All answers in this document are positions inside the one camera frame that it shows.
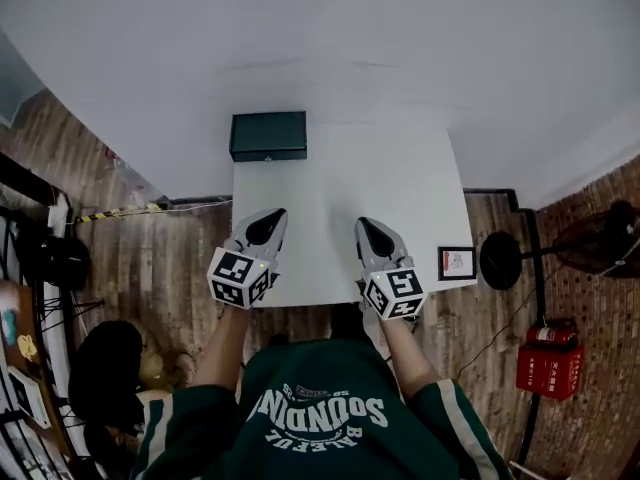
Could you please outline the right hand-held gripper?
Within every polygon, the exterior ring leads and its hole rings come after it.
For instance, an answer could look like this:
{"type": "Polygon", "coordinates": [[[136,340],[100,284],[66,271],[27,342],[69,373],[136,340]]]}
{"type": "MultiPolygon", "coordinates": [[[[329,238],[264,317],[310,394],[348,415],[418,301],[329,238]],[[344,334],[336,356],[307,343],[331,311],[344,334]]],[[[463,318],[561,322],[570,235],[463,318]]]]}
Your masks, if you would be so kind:
{"type": "Polygon", "coordinates": [[[367,307],[384,321],[415,320],[426,299],[413,259],[406,257],[401,236],[382,222],[360,217],[355,224],[358,257],[365,268],[381,259],[384,266],[366,269],[361,294],[367,307]]]}

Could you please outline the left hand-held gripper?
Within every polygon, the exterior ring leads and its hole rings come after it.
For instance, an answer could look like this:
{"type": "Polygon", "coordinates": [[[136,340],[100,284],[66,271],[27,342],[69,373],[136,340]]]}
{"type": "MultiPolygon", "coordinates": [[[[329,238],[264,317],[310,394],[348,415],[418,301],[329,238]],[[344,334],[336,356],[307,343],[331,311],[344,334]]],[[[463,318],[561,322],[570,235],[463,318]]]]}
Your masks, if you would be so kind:
{"type": "Polygon", "coordinates": [[[207,270],[211,296],[226,305],[251,309],[278,277],[277,255],[288,227],[284,208],[259,211],[242,219],[217,247],[207,270]]]}

